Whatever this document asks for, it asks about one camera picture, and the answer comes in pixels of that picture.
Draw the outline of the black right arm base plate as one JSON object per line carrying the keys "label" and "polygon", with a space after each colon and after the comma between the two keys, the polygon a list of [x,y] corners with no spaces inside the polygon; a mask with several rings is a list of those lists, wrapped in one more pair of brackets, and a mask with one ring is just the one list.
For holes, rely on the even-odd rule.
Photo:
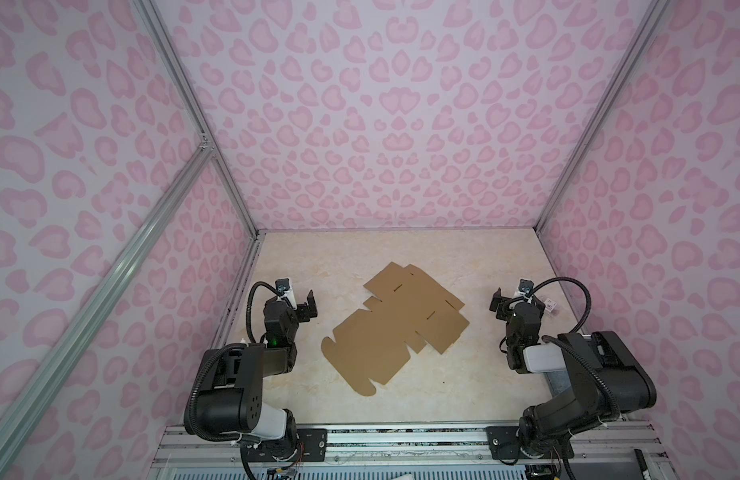
{"label": "black right arm base plate", "polygon": [[562,460],[575,457],[570,437],[543,437],[519,426],[488,426],[487,444],[493,460],[512,466],[530,460]]}

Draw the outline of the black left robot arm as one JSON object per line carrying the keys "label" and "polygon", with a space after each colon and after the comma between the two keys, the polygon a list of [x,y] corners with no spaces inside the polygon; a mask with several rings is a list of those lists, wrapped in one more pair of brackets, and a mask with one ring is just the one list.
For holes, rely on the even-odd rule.
{"label": "black left robot arm", "polygon": [[264,304],[265,341],[229,343],[205,351],[184,411],[187,433],[209,442],[250,446],[277,461],[301,454],[294,414],[264,402],[263,380],[294,369],[299,326],[318,316],[314,293],[292,304]]}

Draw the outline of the brown cardboard box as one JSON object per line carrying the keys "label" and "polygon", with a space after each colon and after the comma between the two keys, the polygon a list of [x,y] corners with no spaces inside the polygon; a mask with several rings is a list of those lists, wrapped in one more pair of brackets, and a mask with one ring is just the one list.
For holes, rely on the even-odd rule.
{"label": "brown cardboard box", "polygon": [[443,354],[469,326],[464,303],[419,267],[389,263],[365,283],[363,307],[322,340],[325,359],[358,394],[370,397],[430,346]]}

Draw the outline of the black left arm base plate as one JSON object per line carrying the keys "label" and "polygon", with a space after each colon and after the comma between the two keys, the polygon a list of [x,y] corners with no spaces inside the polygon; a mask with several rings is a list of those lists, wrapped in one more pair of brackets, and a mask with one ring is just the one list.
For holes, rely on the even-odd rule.
{"label": "black left arm base plate", "polygon": [[280,440],[264,441],[256,447],[242,447],[241,457],[256,463],[323,462],[327,444],[326,429],[298,427]]}

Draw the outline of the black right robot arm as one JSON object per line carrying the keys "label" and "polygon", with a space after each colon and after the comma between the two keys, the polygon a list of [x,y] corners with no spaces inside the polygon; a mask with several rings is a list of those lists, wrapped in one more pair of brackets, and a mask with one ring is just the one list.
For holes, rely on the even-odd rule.
{"label": "black right robot arm", "polygon": [[546,305],[528,287],[515,297],[496,291],[489,310],[505,323],[499,350],[510,370],[568,380],[550,400],[525,408],[514,434],[488,430],[494,459],[509,466],[546,457],[567,463],[574,435],[655,405],[654,382],[617,333],[543,335]]}

